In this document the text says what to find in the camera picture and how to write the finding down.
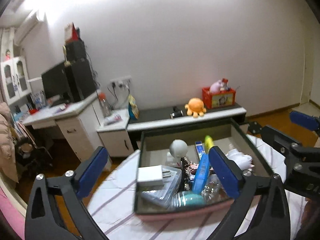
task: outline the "drawer handle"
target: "drawer handle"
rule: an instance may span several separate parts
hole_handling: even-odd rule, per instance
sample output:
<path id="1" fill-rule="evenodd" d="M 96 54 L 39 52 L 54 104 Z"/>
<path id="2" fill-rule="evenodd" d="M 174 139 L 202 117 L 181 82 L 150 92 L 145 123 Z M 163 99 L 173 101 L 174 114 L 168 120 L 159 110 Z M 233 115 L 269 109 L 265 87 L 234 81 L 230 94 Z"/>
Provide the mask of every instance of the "drawer handle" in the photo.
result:
<path id="1" fill-rule="evenodd" d="M 124 145 L 127 147 L 127 150 L 129 150 L 129 147 L 127 146 L 127 142 L 124 140 Z"/>
<path id="2" fill-rule="evenodd" d="M 67 130 L 67 133 L 74 133 L 74 132 L 76 132 L 76 131 L 77 131 L 76 129 L 73 129 L 73 131 Z"/>

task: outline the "blue gripper pad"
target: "blue gripper pad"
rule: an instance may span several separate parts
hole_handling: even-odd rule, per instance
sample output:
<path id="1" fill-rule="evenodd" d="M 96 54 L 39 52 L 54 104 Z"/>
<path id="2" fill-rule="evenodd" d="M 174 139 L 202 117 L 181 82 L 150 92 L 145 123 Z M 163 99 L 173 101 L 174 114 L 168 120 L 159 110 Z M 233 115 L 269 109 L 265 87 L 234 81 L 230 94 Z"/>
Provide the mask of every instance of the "blue gripper pad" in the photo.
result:
<path id="1" fill-rule="evenodd" d="M 76 193 L 78 199 L 87 197 L 90 194 L 104 166 L 108 162 L 108 151 L 106 148 L 98 147 L 96 151 L 99 152 L 95 155 L 93 160 L 91 160 L 91 163 L 88 165 L 79 179 L 78 191 Z"/>
<path id="2" fill-rule="evenodd" d="M 228 196 L 235 199 L 239 197 L 242 176 L 236 163 L 229 160 L 217 146 L 213 146 L 209 150 L 209 161 Z"/>
<path id="3" fill-rule="evenodd" d="M 292 111 L 289 114 L 289 117 L 291 122 L 302 126 L 310 131 L 316 131 L 319 129 L 319 123 L 313 116 L 300 113 L 298 111 Z"/>

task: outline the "white cabinet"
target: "white cabinet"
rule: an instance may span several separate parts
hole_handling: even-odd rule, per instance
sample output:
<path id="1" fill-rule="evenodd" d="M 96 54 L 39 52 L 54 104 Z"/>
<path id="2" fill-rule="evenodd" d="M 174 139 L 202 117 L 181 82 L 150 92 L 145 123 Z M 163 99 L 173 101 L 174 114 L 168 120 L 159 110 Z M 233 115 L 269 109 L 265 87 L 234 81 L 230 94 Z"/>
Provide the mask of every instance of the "white cabinet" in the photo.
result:
<path id="1" fill-rule="evenodd" d="M 134 152 L 126 130 L 99 132 L 99 135 L 111 157 L 129 156 Z"/>
<path id="2" fill-rule="evenodd" d="M 80 115 L 57 120 L 56 123 L 81 162 L 89 159 L 98 146 L 103 146 L 96 131 L 100 123 L 92 104 Z M 112 161 L 109 158 L 105 170 L 110 170 L 111 164 Z"/>
<path id="3" fill-rule="evenodd" d="M 23 57 L 14 57 L 1 62 L 1 78 L 8 105 L 31 93 L 26 62 Z"/>
<path id="4" fill-rule="evenodd" d="M 10 105 L 20 98 L 18 86 L 15 82 L 15 72 L 12 59 L 1 62 L 1 77 L 4 95 L 8 105 Z"/>

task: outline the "orange octopus plush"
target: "orange octopus plush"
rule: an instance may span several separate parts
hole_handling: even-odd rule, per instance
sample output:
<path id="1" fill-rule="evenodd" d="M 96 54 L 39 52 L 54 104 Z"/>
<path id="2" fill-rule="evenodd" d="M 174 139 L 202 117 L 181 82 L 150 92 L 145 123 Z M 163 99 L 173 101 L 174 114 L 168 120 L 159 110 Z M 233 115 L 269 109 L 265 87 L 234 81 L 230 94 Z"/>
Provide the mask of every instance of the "orange octopus plush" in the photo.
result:
<path id="1" fill-rule="evenodd" d="M 187 109 L 187 115 L 193 114 L 193 117 L 203 116 L 207 112 L 200 98 L 191 98 L 184 108 Z"/>

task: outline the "black speaker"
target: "black speaker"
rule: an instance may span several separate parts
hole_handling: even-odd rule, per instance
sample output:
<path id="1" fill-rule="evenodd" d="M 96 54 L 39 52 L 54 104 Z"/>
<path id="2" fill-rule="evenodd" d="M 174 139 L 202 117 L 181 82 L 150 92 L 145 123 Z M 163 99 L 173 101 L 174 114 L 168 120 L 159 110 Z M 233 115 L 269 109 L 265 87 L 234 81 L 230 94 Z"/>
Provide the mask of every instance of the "black speaker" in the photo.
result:
<path id="1" fill-rule="evenodd" d="M 77 60 L 65 68 L 74 102 L 84 100 L 96 91 L 92 71 L 87 59 Z"/>
<path id="2" fill-rule="evenodd" d="M 84 42 L 82 40 L 73 41 L 65 45 L 67 60 L 70 62 L 87 58 Z"/>

